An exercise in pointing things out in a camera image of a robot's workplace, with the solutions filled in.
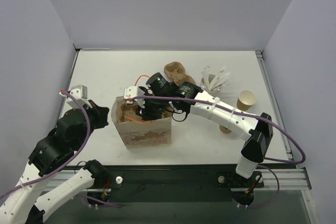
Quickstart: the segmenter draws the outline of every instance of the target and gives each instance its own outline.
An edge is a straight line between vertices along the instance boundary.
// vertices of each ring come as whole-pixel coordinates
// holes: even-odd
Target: wall
[[[75,50],[49,0],[0,0],[0,188],[54,127]]]
[[[76,48],[264,49],[291,0],[51,0]]]
[[[335,17],[336,0],[293,0],[264,54],[286,130],[307,153],[322,223],[336,218]]]

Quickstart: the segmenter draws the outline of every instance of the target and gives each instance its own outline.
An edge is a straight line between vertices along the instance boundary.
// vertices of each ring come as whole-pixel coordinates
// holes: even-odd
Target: orange cable
[[[134,86],[136,86],[136,85],[138,84],[138,81],[139,81],[140,78],[143,77],[143,76],[148,77],[148,78],[150,77],[150,76],[148,76],[147,74],[142,74],[142,75],[140,75],[140,76],[138,77],[137,81],[135,82],[135,85],[134,85]]]
[[[139,122],[139,121],[137,121],[137,120],[135,120],[135,119],[133,119],[133,118],[129,118],[129,117],[127,117],[127,116],[125,116],[125,118],[127,118],[128,120],[133,121],[133,122],[135,122],[135,123],[140,123],[140,124],[142,124],[142,125],[146,125],[146,126],[152,124],[152,121],[149,121],[149,123],[143,123],[143,122]]]

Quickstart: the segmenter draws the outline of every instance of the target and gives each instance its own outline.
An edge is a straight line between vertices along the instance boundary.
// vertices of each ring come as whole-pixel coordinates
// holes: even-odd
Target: brown paper box
[[[137,116],[135,112],[132,112],[132,109],[135,110],[136,107],[136,105],[126,106],[123,97],[117,97],[111,110],[112,122],[126,148],[131,149],[171,144],[171,115],[168,113],[165,114],[166,118],[142,122],[146,125],[125,119],[124,117],[128,116],[137,121],[141,120],[141,117]]]

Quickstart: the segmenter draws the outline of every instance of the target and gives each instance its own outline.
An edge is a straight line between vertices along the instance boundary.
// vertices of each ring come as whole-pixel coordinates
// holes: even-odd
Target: robotic arm
[[[87,100],[85,86],[73,87],[70,93],[86,110],[90,120],[91,133],[95,129],[101,129],[108,125],[109,109],[99,107],[92,100]],[[57,121],[56,128],[37,143],[29,156],[24,173],[17,183],[17,186],[21,188],[11,193],[0,207],[0,223],[43,223],[56,209],[79,192],[95,184],[104,185],[108,181],[107,170],[97,160],[92,160],[88,161],[75,176],[54,190],[40,196],[57,173],[46,179],[41,178],[68,161],[74,155],[74,151],[78,151],[86,137],[86,119],[82,111],[70,98],[67,98],[67,103],[73,109],[67,111]],[[24,183],[36,179],[41,180],[24,186]]]
[[[148,88],[132,86],[124,91],[124,99],[127,104],[133,104],[132,98],[138,96],[148,96],[148,99],[136,99],[139,105],[136,114],[141,116],[143,120],[156,120],[161,118],[162,112],[170,106],[175,112],[185,112],[195,114],[207,118],[218,123],[229,130],[234,131],[239,137],[245,141],[245,145],[241,150],[241,157],[236,167],[236,173],[245,178],[249,178],[257,165],[264,161],[267,149],[273,137],[272,126],[265,122],[249,118],[243,115],[235,115],[216,107],[221,105],[229,110],[245,113],[241,110],[222,102],[219,98],[215,98],[203,91],[200,87],[184,82],[179,87],[174,82],[167,82],[160,73],[156,73],[146,82]],[[151,99],[150,96],[157,97],[177,97],[189,98],[199,101],[211,102],[212,105],[200,102],[190,101],[169,101],[169,98],[163,100]],[[261,117],[271,120],[271,116],[262,113]]]

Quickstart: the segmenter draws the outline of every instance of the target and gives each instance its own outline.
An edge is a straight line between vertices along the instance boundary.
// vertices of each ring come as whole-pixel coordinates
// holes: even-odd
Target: brown paper cup
[[[256,104],[256,95],[249,90],[244,90],[239,94],[237,108],[242,111],[247,111],[252,105]]]
[[[227,129],[226,127],[223,127],[223,126],[219,126],[219,129],[221,132],[225,133],[225,134],[230,134],[232,131]]]

